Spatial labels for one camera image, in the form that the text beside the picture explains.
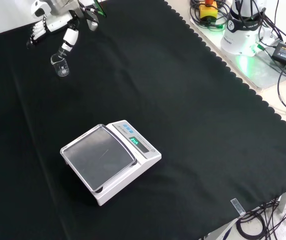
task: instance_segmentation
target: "white scale body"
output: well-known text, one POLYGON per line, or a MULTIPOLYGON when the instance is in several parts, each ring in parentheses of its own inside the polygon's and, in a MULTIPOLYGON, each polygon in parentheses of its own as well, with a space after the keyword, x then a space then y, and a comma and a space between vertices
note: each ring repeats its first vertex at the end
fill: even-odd
POLYGON ((92 128, 60 153, 100 206, 162 158, 125 120, 92 128))

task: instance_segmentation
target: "black cloth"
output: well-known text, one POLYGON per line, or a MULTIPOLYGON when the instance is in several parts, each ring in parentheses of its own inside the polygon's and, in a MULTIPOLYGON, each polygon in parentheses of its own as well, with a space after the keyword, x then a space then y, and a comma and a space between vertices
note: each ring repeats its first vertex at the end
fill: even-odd
POLYGON ((65 240, 17 94, 7 47, 0 37, 0 240, 65 240))
MULTIPOLYGON (((15 99, 7 112, 18 111, 12 121, 0 115, 7 133, 1 144, 19 151, 20 126, 29 154, 22 162, 1 152, 0 167, 15 162, 6 170, 24 172, 16 184, 23 188, 33 179, 36 187, 26 191, 43 191, 40 211, 30 214, 43 215, 54 231, 48 234, 56 236, 51 239, 60 239, 62 228, 78 240, 197 239, 238 217, 230 200, 249 211, 286 192, 286 122, 163 0, 111 0, 104 8, 108 18, 96 32, 81 23, 67 77, 56 76, 50 64, 63 32, 35 50, 25 47, 26 27, 0 35, 0 105, 15 99), (4 99, 7 83, 15 93, 4 99), (97 124, 120 120, 129 121, 162 160, 99 207, 60 149, 97 124), (41 168, 26 167, 36 159, 41 168), (45 180, 33 177, 42 173, 55 210, 45 180), (62 228, 48 217, 54 211, 62 228)), ((12 178, 0 174, 0 181, 12 178)), ((6 195, 0 188, 0 205, 6 195)), ((34 202, 28 198, 9 219, 20 222, 20 211, 33 211, 34 202)), ((2 221, 0 209, 0 228, 2 221)))

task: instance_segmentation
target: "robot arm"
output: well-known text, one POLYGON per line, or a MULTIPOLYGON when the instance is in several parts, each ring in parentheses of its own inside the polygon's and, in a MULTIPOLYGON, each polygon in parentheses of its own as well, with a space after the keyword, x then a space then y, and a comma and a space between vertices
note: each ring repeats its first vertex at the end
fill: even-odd
POLYGON ((31 6, 31 14, 34 17, 43 19, 34 24, 31 35, 27 41, 27 48, 34 47, 44 39, 48 33, 67 28, 63 38, 63 44, 58 52, 51 57, 56 72, 59 76, 66 76, 69 68, 65 56, 72 50, 79 36, 79 18, 85 17, 88 27, 95 31, 99 25, 96 14, 106 17, 98 0, 94 0, 94 6, 84 6, 79 0, 35 0, 31 6))

